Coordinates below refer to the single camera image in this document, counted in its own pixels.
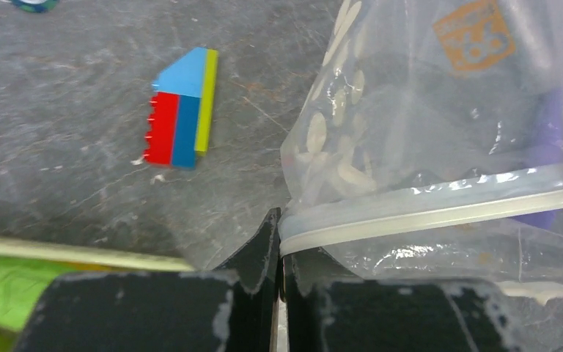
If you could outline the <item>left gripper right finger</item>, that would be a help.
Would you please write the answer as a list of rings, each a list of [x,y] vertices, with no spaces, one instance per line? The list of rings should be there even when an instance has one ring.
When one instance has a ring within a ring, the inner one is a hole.
[[[523,351],[493,283],[362,279],[322,249],[285,255],[291,351]]]

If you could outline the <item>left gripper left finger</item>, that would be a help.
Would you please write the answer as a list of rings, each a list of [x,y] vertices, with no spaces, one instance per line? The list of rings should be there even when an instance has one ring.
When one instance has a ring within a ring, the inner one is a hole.
[[[87,271],[57,277],[16,351],[274,351],[281,211],[210,271]]]

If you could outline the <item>green toy cucumber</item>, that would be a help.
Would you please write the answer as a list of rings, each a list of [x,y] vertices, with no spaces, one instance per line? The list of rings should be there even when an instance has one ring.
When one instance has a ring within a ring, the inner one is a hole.
[[[20,331],[57,276],[86,269],[76,263],[0,256],[0,328]]]

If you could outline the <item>clear polka dot zip bag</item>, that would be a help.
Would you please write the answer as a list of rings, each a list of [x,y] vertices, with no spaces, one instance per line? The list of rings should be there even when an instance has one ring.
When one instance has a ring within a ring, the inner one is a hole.
[[[281,253],[563,298],[563,162],[524,165],[555,89],[563,1],[344,1],[280,148]]]

